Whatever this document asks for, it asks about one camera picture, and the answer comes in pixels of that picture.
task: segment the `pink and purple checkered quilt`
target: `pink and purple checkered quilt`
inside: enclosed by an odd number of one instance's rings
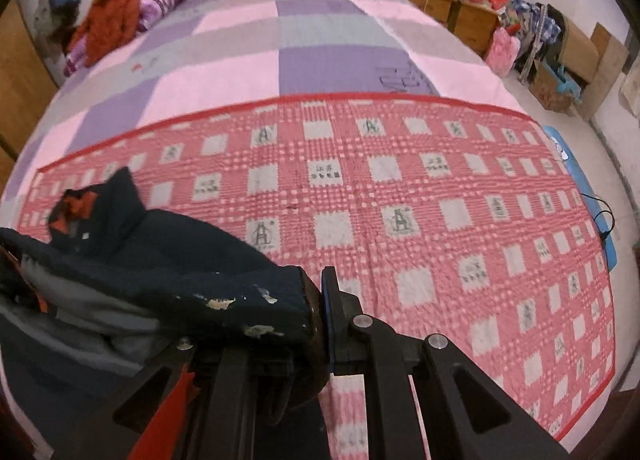
[[[187,0],[62,86],[0,206],[15,227],[36,169],[180,114],[294,93],[399,91],[521,110],[499,78],[407,0]]]

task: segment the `black cable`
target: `black cable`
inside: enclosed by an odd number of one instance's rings
[[[613,212],[611,210],[611,205],[607,204],[607,202],[604,201],[602,198],[596,198],[595,196],[588,195],[587,193],[580,193],[580,194],[582,196],[586,196],[587,198],[591,198],[592,200],[596,200],[597,202],[602,202],[603,204],[605,204],[607,206],[607,209],[601,210],[598,214],[596,214],[593,217],[593,223],[595,223],[596,222],[596,218],[599,215],[601,215],[603,213],[609,213],[611,215],[611,228],[608,231],[600,233],[600,239],[604,243],[604,241],[609,237],[609,234],[612,233],[614,227],[616,226],[616,217],[613,215]]]

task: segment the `gray fabric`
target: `gray fabric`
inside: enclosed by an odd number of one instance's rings
[[[195,7],[190,7],[189,1],[185,1],[185,6],[179,6],[171,14],[160,21],[154,28],[167,28],[182,21],[188,21],[194,17],[201,17],[203,14],[216,12],[219,10],[230,10],[242,6],[251,6],[263,3],[273,3],[283,0],[210,0],[200,3]]]
[[[126,377],[132,377],[140,370],[141,364],[123,358],[100,334],[56,321],[46,314],[18,306],[1,295],[0,316],[41,345],[79,364]]]
[[[111,346],[123,357],[135,363],[145,364],[146,361],[158,355],[171,343],[160,335],[126,335],[111,339]]]
[[[129,68],[139,65],[140,70],[123,72],[118,64],[85,80],[82,86],[59,96],[49,106],[47,119],[38,124],[35,133],[46,133],[53,125],[69,119],[80,110],[88,109],[110,96],[184,66],[278,50],[279,21],[279,18],[273,17],[211,30],[133,55],[128,59],[127,65]]]
[[[65,323],[114,336],[153,335],[160,328],[147,310],[55,276],[28,255],[22,257],[22,273]]]
[[[459,39],[452,38],[451,33],[440,25],[429,26],[405,19],[385,19],[385,23],[418,54],[484,65],[478,55]]]
[[[401,48],[375,18],[354,14],[306,14],[280,17],[280,47],[384,46]]]

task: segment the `metal screw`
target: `metal screw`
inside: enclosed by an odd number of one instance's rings
[[[449,344],[447,338],[441,334],[429,335],[428,342],[433,348],[436,348],[436,350],[442,350]]]
[[[373,319],[368,315],[360,314],[353,318],[353,324],[358,328],[369,328],[373,324]]]
[[[175,347],[178,348],[178,350],[180,350],[181,352],[185,352],[193,348],[193,343],[188,337],[180,337],[180,340],[178,340],[178,344],[175,345]]]

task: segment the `wooden drawer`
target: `wooden drawer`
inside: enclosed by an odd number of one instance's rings
[[[433,17],[437,22],[447,25],[451,0],[409,0],[425,14]]]
[[[429,0],[424,11],[436,21],[446,26],[449,20],[451,3],[451,0]]]
[[[468,4],[461,4],[457,12],[450,29],[479,56],[484,55],[497,26],[496,14]]]

